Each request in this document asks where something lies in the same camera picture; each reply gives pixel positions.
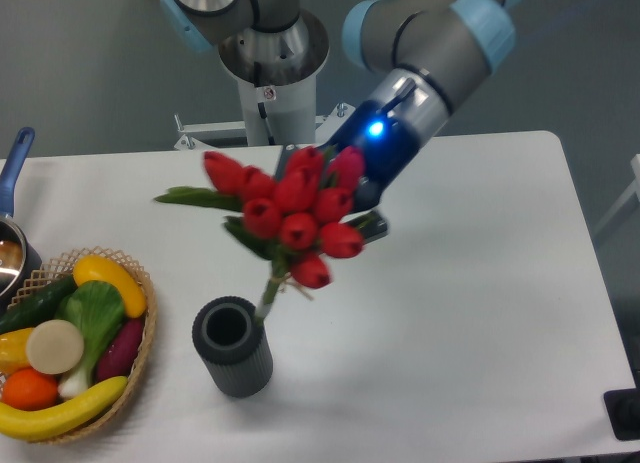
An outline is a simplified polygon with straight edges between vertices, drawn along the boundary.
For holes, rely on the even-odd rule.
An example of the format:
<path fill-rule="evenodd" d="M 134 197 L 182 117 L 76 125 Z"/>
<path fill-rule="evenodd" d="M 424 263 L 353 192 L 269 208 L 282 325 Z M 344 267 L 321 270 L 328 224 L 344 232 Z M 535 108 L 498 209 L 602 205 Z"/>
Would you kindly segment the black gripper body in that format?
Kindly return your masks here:
<path fill-rule="evenodd" d="M 363 154 L 366 181 L 356 187 L 354 213 L 378 206 L 382 193 L 421 148 L 418 137 L 400 120 L 399 110 L 406 102 L 400 98 L 386 104 L 367 100 L 328 141 L 316 147 L 322 152 L 330 149 L 334 156 L 348 147 Z"/>

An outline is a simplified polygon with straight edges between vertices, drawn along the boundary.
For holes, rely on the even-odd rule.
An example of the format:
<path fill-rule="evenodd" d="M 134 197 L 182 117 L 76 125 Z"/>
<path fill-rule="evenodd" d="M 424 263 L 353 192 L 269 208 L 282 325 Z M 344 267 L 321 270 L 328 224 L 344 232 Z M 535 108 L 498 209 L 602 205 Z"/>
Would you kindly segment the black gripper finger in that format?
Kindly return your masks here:
<path fill-rule="evenodd" d="M 295 144 L 287 144 L 281 146 L 279 158 L 273 173 L 274 179 L 282 179 L 284 177 L 288 161 L 293 156 L 293 154 L 300 149 L 301 147 Z"/>
<path fill-rule="evenodd" d="M 388 221 L 377 209 L 351 218 L 346 224 L 360 233 L 365 244 L 384 238 L 389 231 Z"/>

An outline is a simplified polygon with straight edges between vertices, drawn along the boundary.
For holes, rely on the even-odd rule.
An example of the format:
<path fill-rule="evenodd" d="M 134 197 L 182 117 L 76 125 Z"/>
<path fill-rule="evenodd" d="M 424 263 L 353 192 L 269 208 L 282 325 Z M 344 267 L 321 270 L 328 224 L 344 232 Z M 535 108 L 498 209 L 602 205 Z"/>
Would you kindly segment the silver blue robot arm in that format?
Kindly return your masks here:
<path fill-rule="evenodd" d="M 180 139 L 244 137 L 276 145 L 287 162 L 305 143 L 363 151 L 366 170 L 355 194 L 367 241 L 382 238 L 381 196 L 512 51 L 509 9 L 521 0 L 366 0 L 342 26 L 342 48 L 382 82 L 356 107 L 316 113 L 316 78 L 329 54 L 321 21 L 300 0 L 160 0 L 182 41 L 216 49 L 235 80 L 239 122 L 179 127 Z"/>

